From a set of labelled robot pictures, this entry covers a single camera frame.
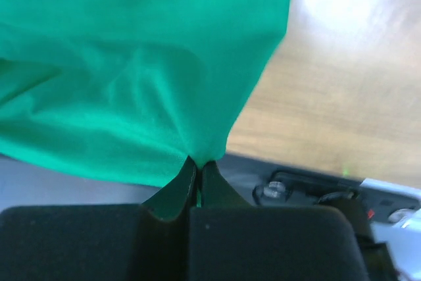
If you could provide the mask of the green t-shirt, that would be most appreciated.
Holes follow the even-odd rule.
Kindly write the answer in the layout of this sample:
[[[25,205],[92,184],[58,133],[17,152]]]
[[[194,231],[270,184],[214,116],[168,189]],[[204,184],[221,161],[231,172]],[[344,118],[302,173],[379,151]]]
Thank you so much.
[[[221,158],[290,0],[1,0],[1,153],[163,186]]]

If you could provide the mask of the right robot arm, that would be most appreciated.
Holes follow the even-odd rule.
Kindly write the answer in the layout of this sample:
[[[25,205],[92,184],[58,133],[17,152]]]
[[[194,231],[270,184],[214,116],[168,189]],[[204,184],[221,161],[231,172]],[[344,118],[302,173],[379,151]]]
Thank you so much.
[[[227,156],[142,203],[1,208],[2,280],[406,280],[375,224],[418,194]]]

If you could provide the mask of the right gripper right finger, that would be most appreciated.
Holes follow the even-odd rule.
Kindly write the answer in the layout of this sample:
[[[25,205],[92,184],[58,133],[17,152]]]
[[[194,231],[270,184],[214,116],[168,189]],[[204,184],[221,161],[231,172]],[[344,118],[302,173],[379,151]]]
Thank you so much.
[[[189,215],[190,280],[367,280],[353,229],[331,207],[254,207],[216,163]]]

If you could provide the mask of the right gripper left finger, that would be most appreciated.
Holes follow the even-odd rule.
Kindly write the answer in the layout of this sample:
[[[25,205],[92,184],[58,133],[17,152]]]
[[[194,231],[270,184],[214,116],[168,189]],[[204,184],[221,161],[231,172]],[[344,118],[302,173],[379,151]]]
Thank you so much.
[[[1,213],[2,280],[183,280],[197,166],[141,204],[18,206]]]

